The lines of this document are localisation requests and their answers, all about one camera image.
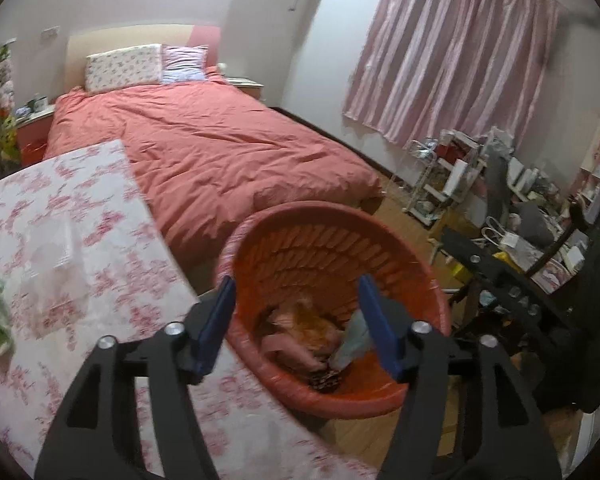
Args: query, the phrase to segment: nightstand top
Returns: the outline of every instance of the nightstand top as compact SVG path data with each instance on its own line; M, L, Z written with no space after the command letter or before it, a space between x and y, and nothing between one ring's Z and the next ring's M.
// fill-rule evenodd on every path
M53 115L55 111L56 111L56 105L49 105L41 112L35 112L35 113L31 114L26 119L24 119L22 122L17 123L16 126L18 128L21 128L23 126L27 126L27 124L35 123L36 121L39 121L40 119L44 119L45 117L49 117L49 116Z
M246 77L225 77L228 83L238 88L262 88L264 85Z

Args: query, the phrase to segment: baseboard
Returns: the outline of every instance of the baseboard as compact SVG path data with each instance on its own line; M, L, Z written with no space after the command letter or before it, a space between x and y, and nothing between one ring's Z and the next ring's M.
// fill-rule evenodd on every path
M366 156L364 153L360 152L356 148L352 148L348 144L342 142L339 138L331 135L329 132L316 126L315 124L311 124L309 121L305 121L302 117L298 117L297 115L295 115L295 114L289 112L288 110L285 110L284 108L281 108L279 106L272 106L271 109L277 111L279 114L282 114L285 117L288 117L289 119L295 121L298 124L302 124L302 126L311 128L314 132L317 132L317 133L321 134L322 136L327 137L327 139L334 140L338 144L343 145L345 148L348 148L349 150L351 150L353 153L355 153L357 156L359 156L362 160L364 160L368 165L370 165L372 168L374 168L374 170L378 171L379 173L382 173L385 177L391 178L393 176L392 172L389 171L387 168L385 168L384 166L381 166L376 161L374 161L373 159Z

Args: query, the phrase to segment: bed frame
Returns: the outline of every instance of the bed frame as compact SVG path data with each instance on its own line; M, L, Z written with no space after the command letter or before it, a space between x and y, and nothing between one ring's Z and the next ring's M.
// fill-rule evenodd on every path
M220 28L209 25L131 25L102 28L69 37L64 62L64 92L84 86L87 56L116 48L147 43L167 43L174 46L208 44L206 64L218 63Z

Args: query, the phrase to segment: basket rim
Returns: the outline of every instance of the basket rim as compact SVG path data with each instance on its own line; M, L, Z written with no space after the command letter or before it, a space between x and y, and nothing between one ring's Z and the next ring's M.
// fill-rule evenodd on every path
M315 210L330 208L332 210L339 210L347 214L352 214L364 221L375 223L378 227L384 229L384 231L388 232L398 240L403 248L413 255L414 259L420 264L420 268L424 275L432 283L432 287L429 290L433 292L436 303L438 304L438 318L436 320L437 322L434 321L433 324L437 326L444 335L449 335L451 333L451 316L448 304L431 266L417 255L408 242L400 238L382 222L367 213L342 204L321 202L317 200L288 202L250 215L238 225L231 236L229 236L224 248L222 248L216 267L215 285L218 286L222 281L222 278L226 275L233 277L234 258L240 251L243 242L260 222L265 218L270 218L281 212L297 210L300 208ZM251 338L251 333L245 329L235 314L229 325L226 339L238 357L243 361L244 365L256 375L260 384L266 387L276 400L282 402L287 408L323 418L370 418L397 410L401 407L404 400L407 389L406 385L401 388L396 388L394 392L387 396L379 398L358 398L356 394L334 397L320 394L315 390L312 390L307 384L296 380L290 375L281 375L280 369L275 364L260 355L260 349ZM288 394L292 391L297 392L298 388L301 389L300 395L290 396Z

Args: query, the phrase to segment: pink curtain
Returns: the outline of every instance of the pink curtain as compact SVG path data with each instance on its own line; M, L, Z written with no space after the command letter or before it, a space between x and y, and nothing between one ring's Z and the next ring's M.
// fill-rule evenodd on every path
M519 144L559 13L555 0L381 0L344 115L403 147L493 125Z

